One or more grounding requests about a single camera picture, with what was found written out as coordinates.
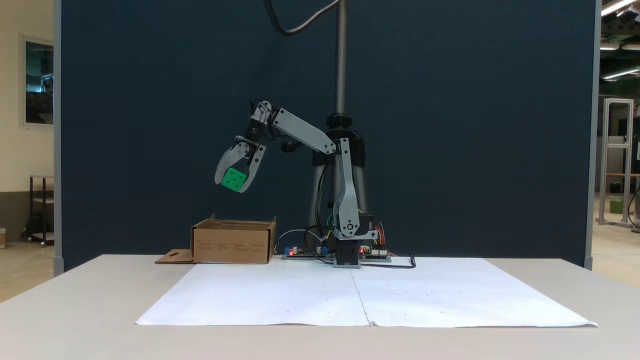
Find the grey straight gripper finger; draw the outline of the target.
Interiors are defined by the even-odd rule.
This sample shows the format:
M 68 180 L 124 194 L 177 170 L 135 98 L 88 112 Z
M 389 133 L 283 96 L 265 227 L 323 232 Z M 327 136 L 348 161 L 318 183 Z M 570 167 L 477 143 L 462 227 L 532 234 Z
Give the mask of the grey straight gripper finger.
M 258 174 L 259 167 L 263 162 L 263 157 L 266 152 L 266 146 L 261 144 L 242 144 L 244 150 L 244 159 L 247 160 L 246 170 L 244 171 L 246 175 L 245 181 L 242 183 L 240 187 L 240 193 L 244 193 L 249 189 L 252 184 L 254 178 Z

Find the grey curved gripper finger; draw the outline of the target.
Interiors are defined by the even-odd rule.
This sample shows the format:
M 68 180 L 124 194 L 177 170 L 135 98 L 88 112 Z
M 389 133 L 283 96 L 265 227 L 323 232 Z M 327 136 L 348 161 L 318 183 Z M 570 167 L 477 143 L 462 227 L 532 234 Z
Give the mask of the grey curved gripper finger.
M 239 141 L 239 136 L 236 136 L 233 144 L 222 155 L 215 169 L 215 184 L 224 187 L 241 187 L 245 182 L 247 160 L 244 158 L 245 151 L 242 144 L 252 144 L 252 142 Z

